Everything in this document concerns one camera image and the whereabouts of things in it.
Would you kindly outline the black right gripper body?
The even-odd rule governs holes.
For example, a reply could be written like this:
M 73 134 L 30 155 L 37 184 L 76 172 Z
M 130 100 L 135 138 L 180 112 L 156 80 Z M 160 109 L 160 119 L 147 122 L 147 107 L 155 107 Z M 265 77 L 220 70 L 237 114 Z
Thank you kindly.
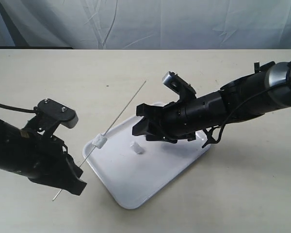
M 185 139 L 187 134 L 218 126 L 227 117 L 227 97 L 210 93 L 190 101 L 171 102 L 161 106 L 157 113 L 160 127 L 167 133 L 160 141 Z

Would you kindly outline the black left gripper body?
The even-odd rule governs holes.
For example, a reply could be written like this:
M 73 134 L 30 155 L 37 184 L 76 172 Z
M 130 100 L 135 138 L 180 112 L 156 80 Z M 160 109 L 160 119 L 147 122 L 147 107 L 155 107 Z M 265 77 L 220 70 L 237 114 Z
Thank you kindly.
M 64 141 L 57 137 L 44 139 L 41 135 L 30 135 L 26 139 L 30 165 L 26 177 L 34 183 L 57 187 L 57 179 L 75 179 L 63 153 Z

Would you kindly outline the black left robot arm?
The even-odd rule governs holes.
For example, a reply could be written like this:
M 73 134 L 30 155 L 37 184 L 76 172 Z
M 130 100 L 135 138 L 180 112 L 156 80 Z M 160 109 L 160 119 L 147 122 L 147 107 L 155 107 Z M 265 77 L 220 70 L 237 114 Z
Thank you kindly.
M 87 183 L 64 141 L 44 138 L 32 128 L 19 129 L 0 119 L 0 170 L 24 176 L 31 182 L 80 195 Z

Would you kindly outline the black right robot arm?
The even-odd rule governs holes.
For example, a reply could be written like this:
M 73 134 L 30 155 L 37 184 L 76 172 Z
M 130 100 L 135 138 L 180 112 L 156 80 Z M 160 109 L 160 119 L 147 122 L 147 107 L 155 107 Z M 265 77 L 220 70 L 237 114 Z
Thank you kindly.
M 255 63 L 252 74 L 201 97 L 174 72 L 167 72 L 162 82 L 178 94 L 178 101 L 164 106 L 138 105 L 136 115 L 141 120 L 133 126 L 133 136 L 175 144 L 183 139 L 193 141 L 195 133 L 203 131 L 206 145 L 217 144 L 220 139 L 213 138 L 214 130 L 222 132 L 227 124 L 291 107 L 291 62 Z

